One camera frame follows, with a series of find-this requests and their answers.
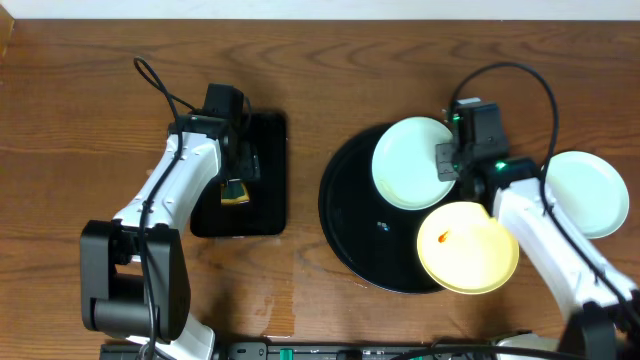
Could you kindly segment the light blue plate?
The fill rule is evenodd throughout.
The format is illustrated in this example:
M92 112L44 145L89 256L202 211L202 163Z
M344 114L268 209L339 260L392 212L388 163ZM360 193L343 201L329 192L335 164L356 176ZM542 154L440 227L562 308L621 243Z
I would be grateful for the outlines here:
M630 197L622 176L594 154L566 151L554 155L547 183L586 238L599 239L613 234L628 216Z
M371 174L378 193L392 206L423 210L442 200L454 187L438 178L436 146L452 140L441 122L414 116L386 130L371 160Z

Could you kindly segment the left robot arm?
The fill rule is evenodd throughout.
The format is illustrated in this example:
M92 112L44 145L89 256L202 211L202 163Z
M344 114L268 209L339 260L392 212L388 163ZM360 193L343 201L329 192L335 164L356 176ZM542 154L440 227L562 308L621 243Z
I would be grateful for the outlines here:
M209 359L215 333L190 313L181 237L210 183L254 169L242 138L251 116L182 115L141 190L110 221L89 221L80 236L81 317L96 332L139 345L139 356Z

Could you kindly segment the green and yellow sponge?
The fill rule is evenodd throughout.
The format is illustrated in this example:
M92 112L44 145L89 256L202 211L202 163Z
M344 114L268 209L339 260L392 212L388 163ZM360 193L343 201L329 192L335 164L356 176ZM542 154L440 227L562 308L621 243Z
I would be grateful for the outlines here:
M242 181L229 181L220 187L222 206L235 206L250 201L246 185Z

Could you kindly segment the yellow plate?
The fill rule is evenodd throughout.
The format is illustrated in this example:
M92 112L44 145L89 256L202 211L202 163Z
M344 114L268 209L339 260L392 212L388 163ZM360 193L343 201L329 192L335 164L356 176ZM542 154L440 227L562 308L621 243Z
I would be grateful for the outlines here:
M436 283L467 295L505 284L520 254L517 240L482 205L463 201L431 212L419 228L416 248L422 267Z

